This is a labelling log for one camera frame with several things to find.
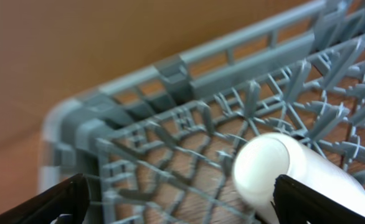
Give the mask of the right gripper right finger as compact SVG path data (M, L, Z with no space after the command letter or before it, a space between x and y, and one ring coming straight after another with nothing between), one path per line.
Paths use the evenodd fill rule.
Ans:
M282 224L365 224L364 215L287 175L279 175L274 186L272 207Z

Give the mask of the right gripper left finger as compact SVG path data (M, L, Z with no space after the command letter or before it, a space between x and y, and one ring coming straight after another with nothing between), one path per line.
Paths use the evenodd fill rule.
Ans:
M0 224L83 223L89 204L87 178L76 174L0 214Z

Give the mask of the white cup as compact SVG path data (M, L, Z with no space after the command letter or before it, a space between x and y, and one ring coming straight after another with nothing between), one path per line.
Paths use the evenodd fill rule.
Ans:
M365 217L365 189L353 176L291 136L267 133L245 143L232 166L236 191L266 223L278 223L272 203L279 175Z

